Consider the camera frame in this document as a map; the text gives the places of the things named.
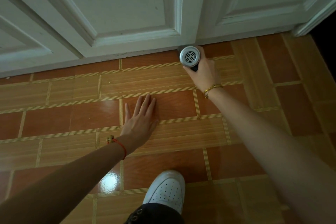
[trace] person's left hand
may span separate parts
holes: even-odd
[[[159,121],[155,120],[152,124],[150,123],[156,103],[156,99],[153,98],[148,105],[150,98],[151,96],[148,94],[142,104],[142,96],[138,98],[133,116],[131,116],[128,104],[125,104],[125,124],[118,140],[126,147],[127,154],[132,153],[147,142]]]

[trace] person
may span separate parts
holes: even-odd
[[[220,84],[214,61],[202,47],[197,72],[185,68],[198,89],[232,124],[255,159],[264,168],[289,206],[306,223],[336,222],[336,174],[290,135],[231,97]],[[155,98],[139,97],[133,115],[125,105],[123,130],[112,143],[46,176],[0,205],[1,223],[59,223],[126,155],[145,144],[157,120],[150,122]],[[161,173],[150,186],[143,205],[126,223],[183,223],[183,176]]]

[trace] person's left arm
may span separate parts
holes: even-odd
[[[154,131],[157,120],[150,123],[155,99],[149,104],[139,97],[131,117],[125,105],[125,124],[117,140],[127,154],[142,146]],[[0,205],[1,223],[59,223],[94,186],[124,157],[118,143],[110,143],[66,164]]]

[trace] red string bracelet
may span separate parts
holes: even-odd
[[[117,143],[117,144],[119,144],[121,147],[123,147],[123,149],[124,149],[124,153],[125,153],[125,154],[124,154],[124,158],[123,158],[123,160],[124,160],[124,159],[126,158],[126,156],[127,156],[127,150],[126,150],[125,146],[124,146],[120,141],[118,141],[117,139],[115,139],[113,135],[107,137],[107,144],[109,144],[109,143]]]

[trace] door panel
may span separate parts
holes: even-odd
[[[85,57],[194,43],[203,2],[203,0],[23,1]]]
[[[15,2],[0,0],[0,72],[78,59]]]

